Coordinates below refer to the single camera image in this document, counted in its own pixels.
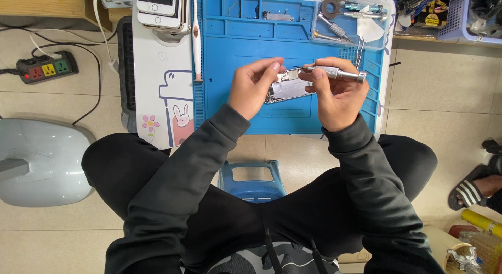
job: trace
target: foot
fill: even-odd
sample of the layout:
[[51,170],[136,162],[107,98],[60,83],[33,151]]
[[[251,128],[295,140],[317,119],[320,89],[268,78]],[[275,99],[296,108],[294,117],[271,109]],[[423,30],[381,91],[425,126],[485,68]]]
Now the foot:
[[[490,175],[486,178],[476,179],[473,183],[480,190],[483,197],[488,198],[502,188],[502,175]],[[463,205],[464,201],[460,199],[459,194],[457,195],[457,198],[458,204]]]

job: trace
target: hand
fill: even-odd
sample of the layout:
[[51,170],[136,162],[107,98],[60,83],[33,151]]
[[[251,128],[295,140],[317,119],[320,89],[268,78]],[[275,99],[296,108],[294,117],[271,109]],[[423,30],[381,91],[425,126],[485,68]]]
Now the hand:
[[286,68],[284,58],[262,59],[237,69],[233,74],[229,105],[246,120],[258,113],[270,85],[277,81],[277,74]]
[[[335,57],[317,59],[315,64],[305,66],[313,65],[334,66],[349,73],[359,73],[349,60]],[[326,130],[338,132],[354,123],[369,90],[367,81],[361,84],[348,78],[331,79],[322,69],[300,73],[299,78],[314,84],[306,86],[305,91],[317,92],[319,121]]]

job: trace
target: toothbrush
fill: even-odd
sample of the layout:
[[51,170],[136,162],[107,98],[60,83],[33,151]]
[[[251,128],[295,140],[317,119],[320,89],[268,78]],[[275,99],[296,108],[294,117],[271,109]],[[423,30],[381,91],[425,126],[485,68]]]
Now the toothbrush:
[[202,58],[200,53],[200,29],[199,29],[199,20],[197,18],[197,0],[193,0],[192,44],[193,44],[193,62],[195,65],[194,82],[204,82],[201,76]]

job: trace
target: drawstring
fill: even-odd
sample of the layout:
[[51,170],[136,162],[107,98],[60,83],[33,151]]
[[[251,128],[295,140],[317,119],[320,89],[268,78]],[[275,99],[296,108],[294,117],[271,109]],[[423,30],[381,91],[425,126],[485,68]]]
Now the drawstring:
[[265,236],[265,246],[267,247],[267,253],[269,254],[270,262],[272,262],[272,267],[275,274],[284,274],[282,271],[281,263],[279,258],[277,258],[276,251],[273,249],[272,237],[270,236],[270,230],[267,229],[267,236]]
[[310,242],[312,244],[312,256],[314,257],[317,271],[319,271],[320,274],[328,274],[328,271],[326,270],[326,267],[324,267],[324,263],[322,262],[321,253],[319,253],[319,250],[315,246],[314,240],[310,240]]
[[[281,263],[279,262],[279,258],[277,258],[276,251],[273,249],[272,237],[270,236],[270,230],[266,230],[267,235],[265,236],[265,246],[267,247],[267,254],[270,258],[270,262],[272,263],[273,270],[275,274],[284,274],[282,271]],[[314,240],[310,240],[312,243],[312,256],[314,257],[315,265],[317,266],[317,271],[319,274],[328,274],[328,270],[324,266],[322,262],[321,253],[315,246]]]

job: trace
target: power strip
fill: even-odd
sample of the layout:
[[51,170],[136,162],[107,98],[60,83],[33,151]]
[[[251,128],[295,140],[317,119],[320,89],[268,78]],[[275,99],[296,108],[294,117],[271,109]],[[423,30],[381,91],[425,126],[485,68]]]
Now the power strip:
[[66,50],[55,53],[60,54],[61,58],[53,59],[43,55],[18,60],[16,66],[22,82],[30,85],[78,73],[77,63],[72,53]]

